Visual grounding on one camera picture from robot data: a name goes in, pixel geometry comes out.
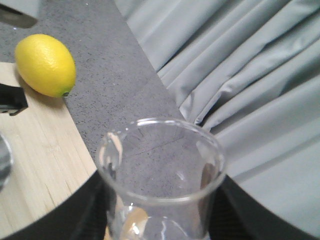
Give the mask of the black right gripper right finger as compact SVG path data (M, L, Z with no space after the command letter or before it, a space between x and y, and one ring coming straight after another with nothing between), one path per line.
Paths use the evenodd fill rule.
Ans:
M212 240L318 240L279 218L229 176L215 192L209 222Z

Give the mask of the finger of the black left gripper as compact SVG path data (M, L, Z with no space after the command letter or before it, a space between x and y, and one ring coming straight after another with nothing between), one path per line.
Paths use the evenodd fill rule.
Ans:
M16 116L28 108L25 91L22 87L0 84L0 113Z

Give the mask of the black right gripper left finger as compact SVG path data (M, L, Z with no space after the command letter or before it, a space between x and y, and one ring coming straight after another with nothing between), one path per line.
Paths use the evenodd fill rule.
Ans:
M72 196L4 240L102 240L107 225L104 182L95 172Z

